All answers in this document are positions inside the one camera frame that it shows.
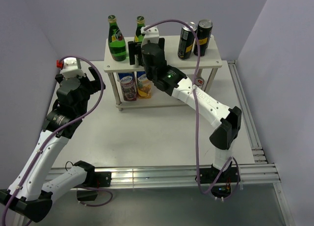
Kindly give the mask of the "green glass bottle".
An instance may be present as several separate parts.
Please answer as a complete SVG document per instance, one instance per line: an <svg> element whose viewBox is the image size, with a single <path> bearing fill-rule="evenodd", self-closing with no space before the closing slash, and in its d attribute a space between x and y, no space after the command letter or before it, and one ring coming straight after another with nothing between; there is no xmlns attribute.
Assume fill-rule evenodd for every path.
<svg viewBox="0 0 314 226"><path fill-rule="evenodd" d="M115 15L108 16L109 33L108 33L108 47L112 58L115 61L124 61L127 57L126 41L120 28L117 25Z"/></svg>
<svg viewBox="0 0 314 226"><path fill-rule="evenodd" d="M137 28L135 31L134 41L139 43L143 41L144 34L141 33L142 27L145 26L145 18L143 16L138 16L136 18Z"/></svg>

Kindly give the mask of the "black can silver top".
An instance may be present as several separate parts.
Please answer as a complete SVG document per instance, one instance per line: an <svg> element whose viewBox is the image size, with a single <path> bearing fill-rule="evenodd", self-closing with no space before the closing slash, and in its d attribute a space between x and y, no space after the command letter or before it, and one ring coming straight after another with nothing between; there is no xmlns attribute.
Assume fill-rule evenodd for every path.
<svg viewBox="0 0 314 226"><path fill-rule="evenodd" d="M181 60L187 60L191 56L191 51L194 44L194 34L196 33L197 26L194 22L187 22L189 29L187 26L183 25L181 28L180 41L178 47L178 58Z"/></svg>

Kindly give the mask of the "black can yellow label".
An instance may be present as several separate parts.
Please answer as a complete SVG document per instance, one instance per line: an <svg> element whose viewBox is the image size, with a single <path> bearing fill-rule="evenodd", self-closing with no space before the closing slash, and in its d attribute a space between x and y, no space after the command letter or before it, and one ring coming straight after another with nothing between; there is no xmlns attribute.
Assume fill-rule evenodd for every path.
<svg viewBox="0 0 314 226"><path fill-rule="evenodd" d="M212 27L213 23L209 19L203 19L198 22L197 38L200 43L200 56L204 56L206 54L211 37Z"/></svg>

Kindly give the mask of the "blue silver can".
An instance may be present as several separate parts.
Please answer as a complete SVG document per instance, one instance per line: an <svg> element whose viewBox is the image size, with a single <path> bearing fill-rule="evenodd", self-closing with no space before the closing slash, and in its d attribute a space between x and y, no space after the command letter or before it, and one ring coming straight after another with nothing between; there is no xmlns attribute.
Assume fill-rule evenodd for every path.
<svg viewBox="0 0 314 226"><path fill-rule="evenodd" d="M196 84L198 87L200 87L200 88L203 87L204 82L205 82L205 80L204 80L202 77L197 77L197 78L195 79L195 84Z"/></svg>

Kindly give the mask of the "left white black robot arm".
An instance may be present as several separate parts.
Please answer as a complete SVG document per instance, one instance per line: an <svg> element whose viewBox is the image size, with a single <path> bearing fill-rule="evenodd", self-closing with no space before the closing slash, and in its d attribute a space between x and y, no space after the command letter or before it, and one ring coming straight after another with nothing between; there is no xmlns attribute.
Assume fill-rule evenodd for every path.
<svg viewBox="0 0 314 226"><path fill-rule="evenodd" d="M73 137L82 118L90 113L87 109L90 96L105 89L99 71L95 67L89 67L89 71L93 81L82 71L69 78L64 73L55 76L59 83L57 98L46 116L37 145L15 181L0 191L5 210L11 209L37 223L71 188L89 187L96 182L95 167L84 161L76 162L70 171L45 182L59 153Z"/></svg>

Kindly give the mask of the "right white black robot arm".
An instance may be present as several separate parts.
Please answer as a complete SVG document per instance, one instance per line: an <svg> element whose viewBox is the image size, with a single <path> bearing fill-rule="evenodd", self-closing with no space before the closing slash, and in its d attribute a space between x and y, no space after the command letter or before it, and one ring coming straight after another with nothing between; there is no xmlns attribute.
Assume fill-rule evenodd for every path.
<svg viewBox="0 0 314 226"><path fill-rule="evenodd" d="M214 128L209 141L215 147L215 158L209 177L222 182L229 180L232 174L231 148L237 138L242 112L235 106L230 108L208 95L193 84L192 80L178 68L167 64L164 53L164 39L158 43L128 42L130 64L144 67L147 79L160 91L184 102L196 111L197 116L203 116Z"/></svg>

